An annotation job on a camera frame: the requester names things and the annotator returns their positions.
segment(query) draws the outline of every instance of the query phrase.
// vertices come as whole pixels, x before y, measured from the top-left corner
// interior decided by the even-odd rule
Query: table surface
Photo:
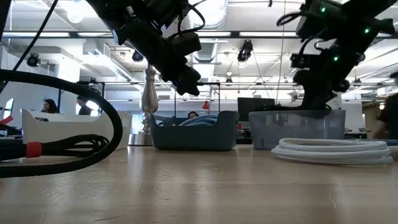
[[[29,159],[28,163],[64,158]],[[0,223],[398,223],[398,166],[131,147],[76,172],[0,179]]]

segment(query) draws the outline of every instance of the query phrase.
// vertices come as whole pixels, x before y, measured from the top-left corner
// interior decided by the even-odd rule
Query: white object
[[[381,165],[393,159],[384,141],[283,138],[271,152],[279,159],[331,165]]]
[[[48,114],[21,109],[24,144],[52,142],[80,134],[97,134],[111,140],[112,122],[106,113],[99,117],[85,115]],[[123,124],[123,136],[117,149],[128,147],[132,115],[118,111]]]

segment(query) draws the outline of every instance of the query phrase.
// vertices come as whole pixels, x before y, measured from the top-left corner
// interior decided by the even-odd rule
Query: ceiling
[[[287,24],[285,27],[277,27],[275,22],[278,18],[288,12],[299,9],[303,0],[274,0],[272,7],[267,7],[267,1],[260,0],[209,0],[198,6],[198,10],[203,13],[208,21],[211,21],[216,7],[212,4],[228,3],[224,17],[222,17],[222,26],[219,30],[239,30],[239,31],[294,31],[297,21]],[[11,12],[6,24],[6,29],[11,31],[36,31],[42,23],[49,6],[52,1],[44,0],[15,0],[12,4]],[[45,30],[46,31],[108,31],[103,22],[95,14],[94,10],[89,7],[86,2],[81,2],[76,7],[73,0],[60,0],[55,12],[52,14]],[[392,6],[378,18],[392,18],[398,21],[398,5]],[[189,19],[185,19],[183,27],[192,25],[194,17],[191,15]],[[177,30],[173,24],[167,31],[165,36],[174,33]],[[21,52],[29,44],[29,39],[11,39],[9,45],[17,52]],[[253,39],[254,53],[252,57],[245,63],[239,64],[236,60],[236,53],[242,46],[244,39],[218,39],[216,45],[216,57],[211,64],[198,65],[192,57],[188,56],[190,65],[194,65],[199,71],[203,70],[203,81],[220,81],[224,82],[228,77],[227,72],[231,72],[231,78],[234,82],[291,82],[292,69],[290,68],[290,56],[297,53],[301,48],[298,39]],[[88,49],[99,49],[102,53],[104,46],[110,50],[107,54],[118,67],[133,77],[134,81],[144,81],[142,71],[146,68],[147,62],[133,62],[131,54],[133,49],[125,46],[115,45],[110,39],[39,39],[36,43],[36,51],[40,53],[40,47],[58,47],[64,52],[72,55],[82,64],[81,77],[95,77],[97,80],[107,82],[125,82],[123,77],[115,74],[113,69],[105,65],[102,60],[98,60],[98,56],[87,53]],[[398,58],[398,40],[386,39],[380,40],[366,51],[366,60],[359,64],[349,75],[348,80],[353,81],[355,77],[361,77],[363,82],[383,82],[388,81],[390,70],[383,72],[396,62]],[[314,49],[313,44],[309,44],[305,50],[306,53],[316,54],[318,51]],[[45,54],[44,58],[51,63],[59,63],[58,57],[51,54]],[[223,88],[234,89],[234,94],[227,93],[225,97],[235,98],[237,93],[236,86],[224,86]],[[250,89],[250,95],[253,94],[252,89],[258,89],[258,93],[267,96],[270,91],[276,91],[275,87],[271,87],[265,91],[262,86],[239,86],[239,89]],[[356,93],[368,93],[375,89],[374,86],[361,88]],[[137,90],[134,86],[112,86],[112,91]]]

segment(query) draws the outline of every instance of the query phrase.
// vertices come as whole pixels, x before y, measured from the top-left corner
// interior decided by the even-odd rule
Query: blue plastic bin
[[[228,151],[236,145],[239,115],[234,111],[222,111],[212,126],[173,126],[179,119],[149,115],[152,143],[156,149]]]

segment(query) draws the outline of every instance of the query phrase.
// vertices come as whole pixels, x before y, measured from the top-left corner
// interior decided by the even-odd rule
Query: ductwork
[[[196,2],[199,2],[199,0],[190,1],[190,4],[195,4]],[[203,30],[222,30],[226,19],[227,7],[228,0],[205,1],[197,5],[197,9],[206,20]],[[200,18],[193,12],[189,14],[188,18],[190,19],[191,27],[198,27],[202,23]],[[201,44],[202,49],[200,51],[193,54],[192,60],[194,63],[199,63],[193,65],[194,69],[200,73],[202,78],[207,78],[209,81],[215,71],[215,65],[209,63],[215,62],[219,44],[216,43],[217,39],[208,39],[207,41],[207,43]]]

